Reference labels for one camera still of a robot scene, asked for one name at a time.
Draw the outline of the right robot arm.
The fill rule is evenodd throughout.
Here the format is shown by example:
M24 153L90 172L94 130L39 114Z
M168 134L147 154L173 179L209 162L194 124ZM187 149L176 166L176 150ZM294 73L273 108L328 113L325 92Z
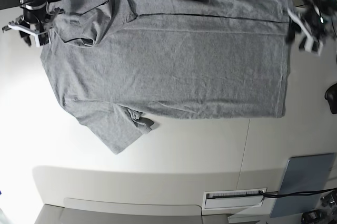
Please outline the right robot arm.
M34 39L37 47L48 44L53 20L63 12L60 8L49 11L48 6L50 3L59 1L61 0L19 0L19 7L23 10L23 14L2 27L2 31L18 31L28 46L32 45L31 38Z

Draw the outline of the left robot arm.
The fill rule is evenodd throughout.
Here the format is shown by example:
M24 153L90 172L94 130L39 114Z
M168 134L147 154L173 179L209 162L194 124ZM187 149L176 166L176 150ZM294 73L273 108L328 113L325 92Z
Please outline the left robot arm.
M302 35L299 50L320 56L326 40L336 40L336 0L302 0L302 11L288 9L290 26L286 42Z

